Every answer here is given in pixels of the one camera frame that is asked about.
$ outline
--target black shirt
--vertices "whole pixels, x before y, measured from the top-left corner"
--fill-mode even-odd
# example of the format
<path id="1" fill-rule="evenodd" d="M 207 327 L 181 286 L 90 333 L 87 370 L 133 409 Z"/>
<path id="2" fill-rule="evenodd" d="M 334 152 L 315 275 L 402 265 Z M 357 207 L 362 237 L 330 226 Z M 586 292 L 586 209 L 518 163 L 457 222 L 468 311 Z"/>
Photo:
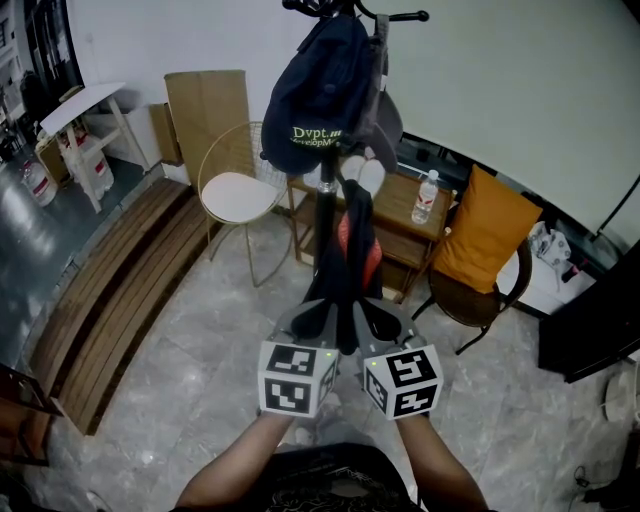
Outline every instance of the black shirt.
<path id="1" fill-rule="evenodd" d="M 275 454 L 242 501 L 223 510 L 418 512 L 421 509 L 410 500 L 402 478 L 384 453 L 373 446 L 343 443 Z"/>

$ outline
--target wrist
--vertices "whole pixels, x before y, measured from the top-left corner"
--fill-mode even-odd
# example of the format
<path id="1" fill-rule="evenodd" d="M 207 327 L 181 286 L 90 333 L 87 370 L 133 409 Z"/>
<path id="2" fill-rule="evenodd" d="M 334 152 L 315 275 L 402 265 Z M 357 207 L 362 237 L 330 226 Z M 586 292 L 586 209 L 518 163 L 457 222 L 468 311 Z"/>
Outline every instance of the wrist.
<path id="1" fill-rule="evenodd" d="M 415 416 L 408 416 L 406 418 L 399 418 L 396 421 L 398 426 L 412 426 L 412 425 L 431 425 L 431 420 L 427 416 L 416 414 Z"/>
<path id="2" fill-rule="evenodd" d="M 284 414 L 278 414 L 271 411 L 264 411 L 262 414 L 260 414 L 259 419 L 273 425 L 279 425 L 288 428 L 293 423 L 293 420 L 295 418 L 293 416 L 286 416 Z"/>

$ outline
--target wooden bench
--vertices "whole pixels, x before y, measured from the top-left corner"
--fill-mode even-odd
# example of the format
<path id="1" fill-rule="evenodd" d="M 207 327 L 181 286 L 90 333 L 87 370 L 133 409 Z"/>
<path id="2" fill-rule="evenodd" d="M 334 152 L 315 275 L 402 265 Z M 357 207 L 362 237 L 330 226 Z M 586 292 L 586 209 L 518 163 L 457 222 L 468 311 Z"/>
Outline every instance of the wooden bench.
<path id="1" fill-rule="evenodd" d="M 142 339 L 195 259 L 207 245 L 206 217 L 193 196 L 128 272 L 102 309 L 59 395 L 79 430 L 95 434 Z M 214 225 L 213 231 L 219 229 Z"/>
<path id="2" fill-rule="evenodd" d="M 54 310 L 30 361 L 43 391 L 57 397 L 77 354 L 131 266 L 189 197 L 161 180 L 125 212 L 93 250 Z"/>

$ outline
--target white backdrop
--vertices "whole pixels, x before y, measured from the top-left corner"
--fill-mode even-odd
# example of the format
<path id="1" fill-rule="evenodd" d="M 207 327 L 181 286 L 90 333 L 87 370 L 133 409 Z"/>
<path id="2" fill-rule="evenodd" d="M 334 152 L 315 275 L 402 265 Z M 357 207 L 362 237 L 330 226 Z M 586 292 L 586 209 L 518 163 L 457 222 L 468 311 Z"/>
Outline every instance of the white backdrop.
<path id="1" fill-rule="evenodd" d="M 366 0 L 394 23 L 405 130 L 507 174 L 591 230 L 640 172 L 640 24 L 619 0 Z"/>
<path id="2" fill-rule="evenodd" d="M 244 69 L 249 111 L 271 91 L 315 21 L 280 0 L 67 0 L 85 84 L 126 82 L 125 107 L 167 101 L 164 75 Z"/>

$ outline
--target chair seat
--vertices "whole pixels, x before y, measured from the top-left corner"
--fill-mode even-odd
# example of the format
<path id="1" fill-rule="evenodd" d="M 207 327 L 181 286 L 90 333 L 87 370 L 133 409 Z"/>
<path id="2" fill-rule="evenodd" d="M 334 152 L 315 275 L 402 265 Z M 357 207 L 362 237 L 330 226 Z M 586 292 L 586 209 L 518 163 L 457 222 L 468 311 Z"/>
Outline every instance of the chair seat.
<path id="1" fill-rule="evenodd" d="M 429 284 L 436 304 L 461 324 L 489 326 L 500 313 L 500 293 L 496 285 L 493 292 L 484 294 L 436 271 L 429 275 Z"/>
<path id="2" fill-rule="evenodd" d="M 219 174 L 202 189 L 202 204 L 223 222 L 244 224 L 273 208 L 279 190 L 236 172 Z"/>

